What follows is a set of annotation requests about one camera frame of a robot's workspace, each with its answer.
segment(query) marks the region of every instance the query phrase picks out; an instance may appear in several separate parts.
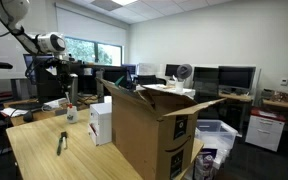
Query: keyboard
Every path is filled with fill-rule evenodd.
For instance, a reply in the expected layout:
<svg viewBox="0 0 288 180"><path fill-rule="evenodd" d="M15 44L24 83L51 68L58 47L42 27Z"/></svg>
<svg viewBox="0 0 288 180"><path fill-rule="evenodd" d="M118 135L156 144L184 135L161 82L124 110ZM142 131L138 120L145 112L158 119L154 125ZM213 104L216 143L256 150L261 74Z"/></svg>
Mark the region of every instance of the keyboard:
<svg viewBox="0 0 288 180"><path fill-rule="evenodd" d="M11 104L10 108L19 109L19 110L35 110L35 109L41 109L42 106L43 106L43 103L26 102L26 103Z"/></svg>

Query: ceiling light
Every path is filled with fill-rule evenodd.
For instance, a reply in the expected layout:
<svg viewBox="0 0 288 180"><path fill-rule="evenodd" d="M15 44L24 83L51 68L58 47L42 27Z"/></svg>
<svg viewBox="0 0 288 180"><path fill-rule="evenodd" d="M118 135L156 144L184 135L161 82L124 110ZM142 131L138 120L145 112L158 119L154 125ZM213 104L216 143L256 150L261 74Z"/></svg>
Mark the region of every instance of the ceiling light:
<svg viewBox="0 0 288 180"><path fill-rule="evenodd" d="M112 0L112 1L114 1L114 2L116 2L117 4L120 4L120 5L122 5L122 6L125 6L125 5L127 5L127 4L130 4L130 3L135 2L135 1L137 1L137 0Z"/></svg>

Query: plastic storage bin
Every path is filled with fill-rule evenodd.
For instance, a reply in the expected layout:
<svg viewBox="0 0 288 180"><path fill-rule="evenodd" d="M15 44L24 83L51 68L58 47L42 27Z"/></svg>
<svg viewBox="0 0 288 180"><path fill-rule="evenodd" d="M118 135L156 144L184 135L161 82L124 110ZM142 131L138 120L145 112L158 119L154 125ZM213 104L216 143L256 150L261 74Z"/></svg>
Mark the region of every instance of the plastic storage bin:
<svg viewBox="0 0 288 180"><path fill-rule="evenodd" d="M220 120L198 120L195 138L204 142L204 148L230 150L237 131Z"/></svg>

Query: ceiling tile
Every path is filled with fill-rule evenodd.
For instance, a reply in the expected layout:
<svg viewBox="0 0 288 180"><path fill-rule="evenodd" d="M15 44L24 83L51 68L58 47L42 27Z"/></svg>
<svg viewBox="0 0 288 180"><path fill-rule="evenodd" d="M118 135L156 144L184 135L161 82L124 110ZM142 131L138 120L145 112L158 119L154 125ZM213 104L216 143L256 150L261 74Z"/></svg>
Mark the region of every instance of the ceiling tile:
<svg viewBox="0 0 288 180"><path fill-rule="evenodd" d="M184 1L188 1L188 0L173 0L174 2L176 3L181 3L181 2L184 2Z"/></svg>
<svg viewBox="0 0 288 180"><path fill-rule="evenodd" d="M169 6L174 6L175 3L172 0L142 0L145 4L159 10L161 8L166 8Z"/></svg>
<svg viewBox="0 0 288 180"><path fill-rule="evenodd" d="M88 2L85 0L67 0L67 1L70 1L72 3L75 3L75 4L78 4L78 5L85 5L85 4L88 4Z"/></svg>
<svg viewBox="0 0 288 180"><path fill-rule="evenodd" d="M95 1L95 0L83 0L83 1L85 1L85 2L87 2L87 3L91 3L91 2L93 2L93 1Z"/></svg>
<svg viewBox="0 0 288 180"><path fill-rule="evenodd" d="M107 11L113 11L114 9L122 7L120 4L117 4L116 2L111 0L95 0L92 2L92 5L105 9Z"/></svg>
<svg viewBox="0 0 288 180"><path fill-rule="evenodd" d="M178 5L168 6L166 8L159 9L159 11L163 13L164 15L172 15L172 14L184 12L184 10L180 8Z"/></svg>
<svg viewBox="0 0 288 180"><path fill-rule="evenodd" d="M221 4L232 0L207 0L209 5Z"/></svg>
<svg viewBox="0 0 288 180"><path fill-rule="evenodd" d="M129 18L124 18L124 17L121 17L117 14L114 14L113 12L108 12L106 13L107 16L110 16L112 18L115 18L115 19L118 19L120 21L123 21L123 22L126 22L128 24L133 24L133 23L136 23L136 21L132 20L132 19L129 19Z"/></svg>
<svg viewBox="0 0 288 180"><path fill-rule="evenodd" d="M96 11L98 13L106 14L107 12L109 12L109 11L106 11L105 9L99 8L97 6L94 6L93 4L87 4L85 7L88 8L88 9L91 9L93 11Z"/></svg>
<svg viewBox="0 0 288 180"><path fill-rule="evenodd" d="M163 16L163 14L141 1L134 2L132 4L126 5L125 7L133 12L137 12L138 14L148 19L154 19Z"/></svg>
<svg viewBox="0 0 288 180"><path fill-rule="evenodd" d="M185 11L190 11L193 9L203 8L208 6L206 0L188 0L182 3L178 3L178 5L183 8Z"/></svg>
<svg viewBox="0 0 288 180"><path fill-rule="evenodd" d="M138 22L147 20L147 18L145 18L145 17L143 17L143 16L141 16L141 15L139 15L139 14L137 14L131 10L128 10L125 7L115 9L111 12L116 14L116 15L122 16L124 18L132 19L132 20L138 21Z"/></svg>

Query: window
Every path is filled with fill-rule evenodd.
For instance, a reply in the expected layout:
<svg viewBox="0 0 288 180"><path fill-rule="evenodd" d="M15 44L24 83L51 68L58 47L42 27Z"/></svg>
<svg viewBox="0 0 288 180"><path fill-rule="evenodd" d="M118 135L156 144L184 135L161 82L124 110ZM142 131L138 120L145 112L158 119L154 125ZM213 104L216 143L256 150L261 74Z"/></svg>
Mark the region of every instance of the window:
<svg viewBox="0 0 288 180"><path fill-rule="evenodd" d="M73 37L65 37L67 51L75 60L120 66L122 46L103 44Z"/></svg>

